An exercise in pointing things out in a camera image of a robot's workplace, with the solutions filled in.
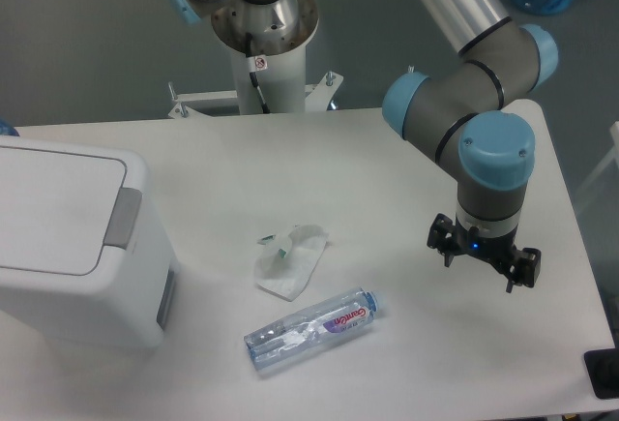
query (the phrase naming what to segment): table surface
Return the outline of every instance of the table surface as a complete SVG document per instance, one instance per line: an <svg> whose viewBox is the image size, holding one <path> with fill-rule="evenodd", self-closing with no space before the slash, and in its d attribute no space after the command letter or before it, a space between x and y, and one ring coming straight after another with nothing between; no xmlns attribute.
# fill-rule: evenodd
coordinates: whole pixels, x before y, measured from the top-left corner
<svg viewBox="0 0 619 421"><path fill-rule="evenodd" d="M456 183L377 109L20 129L126 148L183 264L162 345L119 350L45 339L0 315L0 416L19 419L482 420L619 407L597 400L582 354L612 339L544 117L516 238L543 252L534 289L426 247ZM253 285L255 240L319 224L329 243L285 302ZM354 286L387 304L357 339L267 376L243 336Z"/></svg>

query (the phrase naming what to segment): gray floor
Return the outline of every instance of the gray floor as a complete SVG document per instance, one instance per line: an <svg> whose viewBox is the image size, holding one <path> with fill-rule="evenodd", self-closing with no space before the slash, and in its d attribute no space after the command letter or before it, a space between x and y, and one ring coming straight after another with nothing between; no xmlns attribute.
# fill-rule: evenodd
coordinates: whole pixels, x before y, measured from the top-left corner
<svg viewBox="0 0 619 421"><path fill-rule="evenodd" d="M575 0L551 17L503 1L516 21L541 24L559 45L559 70L531 98L545 111L574 195L611 148L608 128L619 120L619 0ZM458 63L419 0L317 2L308 81L343 74L342 107L380 106L409 64L441 76ZM169 80L179 93L233 88L210 26L184 25L167 0L0 0L0 26L0 117L16 126L163 118ZM605 180L578 219L604 300L619 295L619 171Z"/></svg>

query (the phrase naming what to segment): black object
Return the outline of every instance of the black object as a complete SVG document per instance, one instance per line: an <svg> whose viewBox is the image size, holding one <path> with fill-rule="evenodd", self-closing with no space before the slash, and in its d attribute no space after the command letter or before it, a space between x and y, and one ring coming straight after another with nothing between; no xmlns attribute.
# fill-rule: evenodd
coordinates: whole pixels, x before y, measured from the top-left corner
<svg viewBox="0 0 619 421"><path fill-rule="evenodd" d="M619 348L587 351L584 363L596 397L619 399Z"/></svg>
<svg viewBox="0 0 619 421"><path fill-rule="evenodd" d="M497 273L507 278L508 293L514 286L533 287L540 275L542 252L537 249L519 250L514 245L516 229L495 238L479 236L479 230L466 230L456 219L456 225L439 213L434 219L427 245L445 257L445 266L452 264L454 256L469 255L489 263Z"/></svg>

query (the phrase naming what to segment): metal bracket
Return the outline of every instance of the metal bracket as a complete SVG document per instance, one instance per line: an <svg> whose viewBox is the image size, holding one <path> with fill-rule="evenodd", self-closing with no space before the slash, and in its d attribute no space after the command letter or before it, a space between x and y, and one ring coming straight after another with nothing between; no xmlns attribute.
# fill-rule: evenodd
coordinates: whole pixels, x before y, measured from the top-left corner
<svg viewBox="0 0 619 421"><path fill-rule="evenodd" d="M343 81L342 75L330 71L317 84L306 85L306 112L338 109L333 97ZM208 112L210 109L233 107L239 103L235 90L177 95L172 82L168 82L167 86L172 101L172 109L168 113L171 118L208 117L208 114L196 109Z"/></svg>

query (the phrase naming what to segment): crumpled tissue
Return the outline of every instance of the crumpled tissue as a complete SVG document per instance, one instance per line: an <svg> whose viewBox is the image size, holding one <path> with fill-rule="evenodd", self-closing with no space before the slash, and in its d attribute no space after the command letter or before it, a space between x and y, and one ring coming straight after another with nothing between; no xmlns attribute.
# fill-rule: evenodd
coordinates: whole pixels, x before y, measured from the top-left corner
<svg viewBox="0 0 619 421"><path fill-rule="evenodd" d="M255 263L255 283L278 297L294 300L306 288L328 237L321 226L303 225L258 240L264 250Z"/></svg>

